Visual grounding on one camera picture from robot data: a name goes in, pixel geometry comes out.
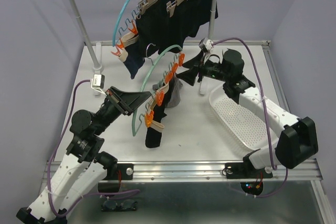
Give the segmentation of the black underwear beige waistband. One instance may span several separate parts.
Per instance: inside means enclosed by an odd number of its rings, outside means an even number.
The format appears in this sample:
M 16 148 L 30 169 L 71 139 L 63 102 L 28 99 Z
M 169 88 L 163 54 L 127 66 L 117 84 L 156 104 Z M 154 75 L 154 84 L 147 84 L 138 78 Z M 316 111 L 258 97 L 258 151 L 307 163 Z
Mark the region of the black underwear beige waistband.
M 171 79 L 169 83 L 158 88 L 156 91 L 157 95 L 159 95 L 159 101 L 161 102 L 161 105 L 155 101 L 155 106 L 152 107 L 154 112 L 153 122 L 147 129 L 145 137 L 145 146 L 147 148 L 157 148 L 161 145 L 162 132 L 164 129 L 164 125 L 161 123 L 161 121 L 165 116 L 164 111 L 171 99 L 174 86 L 175 81 Z

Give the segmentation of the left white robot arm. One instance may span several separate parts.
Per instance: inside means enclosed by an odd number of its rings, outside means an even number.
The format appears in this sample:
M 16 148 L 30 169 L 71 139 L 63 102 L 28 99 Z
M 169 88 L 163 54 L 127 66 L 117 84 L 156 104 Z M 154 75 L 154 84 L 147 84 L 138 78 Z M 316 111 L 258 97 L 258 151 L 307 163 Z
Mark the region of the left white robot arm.
M 118 160 L 101 151 L 100 135 L 121 115 L 130 116 L 150 92 L 125 92 L 115 87 L 105 91 L 97 112 L 79 110 L 71 118 L 73 138 L 54 174 L 47 174 L 47 185 L 16 217 L 23 223 L 66 223 L 76 205 L 104 178 L 116 175 Z

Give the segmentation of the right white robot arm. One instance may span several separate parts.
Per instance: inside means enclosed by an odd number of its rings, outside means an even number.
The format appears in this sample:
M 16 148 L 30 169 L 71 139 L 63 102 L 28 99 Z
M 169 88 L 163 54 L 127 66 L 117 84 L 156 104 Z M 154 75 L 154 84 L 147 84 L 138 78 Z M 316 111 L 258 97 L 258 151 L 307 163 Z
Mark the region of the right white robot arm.
M 264 122 L 268 138 L 265 147 L 248 153 L 242 162 L 226 164 L 228 177 L 249 178 L 266 167 L 278 165 L 293 169 L 318 152 L 314 120 L 291 114 L 265 97 L 261 85 L 244 76 L 245 62 L 240 52 L 228 49 L 218 62 L 210 57 L 212 54 L 201 51 L 182 64 L 186 71 L 177 77 L 191 86 L 204 77 L 222 81 L 228 98 Z

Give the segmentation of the grey striped underwear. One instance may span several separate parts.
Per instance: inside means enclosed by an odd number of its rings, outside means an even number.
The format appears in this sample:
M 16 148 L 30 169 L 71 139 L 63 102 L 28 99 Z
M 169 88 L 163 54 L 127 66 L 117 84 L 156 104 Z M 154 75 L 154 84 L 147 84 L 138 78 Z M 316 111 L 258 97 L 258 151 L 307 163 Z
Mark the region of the grey striped underwear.
M 166 108 L 176 107 L 181 101 L 180 89 L 183 87 L 183 83 L 176 76 L 174 76 L 171 81 L 173 82 L 173 90 L 171 97 L 165 103 Z

